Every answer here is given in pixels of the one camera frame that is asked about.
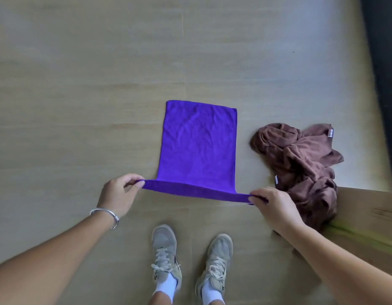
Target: person's left arm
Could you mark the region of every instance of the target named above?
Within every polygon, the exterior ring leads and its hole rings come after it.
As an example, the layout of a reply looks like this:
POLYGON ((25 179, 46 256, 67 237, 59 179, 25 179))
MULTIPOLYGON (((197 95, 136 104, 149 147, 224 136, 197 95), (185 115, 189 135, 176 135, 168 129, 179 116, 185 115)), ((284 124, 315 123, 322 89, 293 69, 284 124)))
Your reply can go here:
MULTIPOLYGON (((126 174, 104 185, 97 207, 126 215, 143 177, 126 174), (133 184, 125 192, 124 187, 133 184)), ((0 304, 55 304, 71 277, 99 239, 115 224, 96 211, 62 234, 0 264, 0 304)))

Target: brown cloth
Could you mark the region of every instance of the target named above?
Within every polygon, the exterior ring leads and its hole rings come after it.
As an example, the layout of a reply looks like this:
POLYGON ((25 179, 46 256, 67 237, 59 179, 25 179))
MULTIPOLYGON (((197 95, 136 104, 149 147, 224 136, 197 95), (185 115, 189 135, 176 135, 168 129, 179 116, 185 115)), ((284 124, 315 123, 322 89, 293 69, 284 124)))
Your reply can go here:
POLYGON ((329 167, 344 159, 331 148, 331 129, 316 124, 302 131, 274 123, 260 128, 250 142, 277 175, 276 188, 291 196, 303 221, 316 230, 336 215, 337 185, 329 167))

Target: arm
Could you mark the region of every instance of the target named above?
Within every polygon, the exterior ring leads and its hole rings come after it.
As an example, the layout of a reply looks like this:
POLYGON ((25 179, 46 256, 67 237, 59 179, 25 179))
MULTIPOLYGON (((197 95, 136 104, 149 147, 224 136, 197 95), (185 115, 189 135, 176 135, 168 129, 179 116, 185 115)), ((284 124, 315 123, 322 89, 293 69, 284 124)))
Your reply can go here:
POLYGON ((251 193, 269 224, 294 246, 340 304, 392 304, 392 276, 373 267, 306 226, 290 196, 275 188, 251 193))
MULTIPOLYGON (((125 192, 126 184, 143 177, 126 174, 104 185, 98 207, 127 214, 144 182, 125 192)), ((74 227, 0 264, 0 304, 55 304, 77 268, 99 239, 115 224, 96 211, 74 227)))

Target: folded purple fabric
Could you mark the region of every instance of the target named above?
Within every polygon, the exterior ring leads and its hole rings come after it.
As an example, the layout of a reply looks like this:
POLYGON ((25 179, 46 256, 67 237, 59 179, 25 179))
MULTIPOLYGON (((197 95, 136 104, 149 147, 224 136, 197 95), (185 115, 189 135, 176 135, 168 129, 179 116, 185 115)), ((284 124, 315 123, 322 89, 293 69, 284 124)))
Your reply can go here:
POLYGON ((235 191, 237 110, 166 103, 158 176, 143 188, 167 194, 249 203, 235 191))

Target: gray sneaker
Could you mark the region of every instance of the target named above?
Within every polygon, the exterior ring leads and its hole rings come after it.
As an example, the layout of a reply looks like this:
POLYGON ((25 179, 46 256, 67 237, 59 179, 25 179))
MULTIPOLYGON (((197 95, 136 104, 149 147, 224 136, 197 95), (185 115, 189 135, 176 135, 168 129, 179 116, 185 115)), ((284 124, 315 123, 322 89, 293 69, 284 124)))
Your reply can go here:
POLYGON ((211 241, 207 251, 206 269, 196 282, 195 293, 202 302, 202 287, 209 280, 212 287, 224 296, 224 282, 233 257, 233 241, 227 234, 219 234, 211 241))
POLYGON ((176 237, 173 230, 168 225, 160 225, 152 232, 152 248, 156 256, 153 268, 153 281, 164 282, 169 273, 176 278, 178 284, 175 293, 182 285, 182 271, 176 261, 176 237))

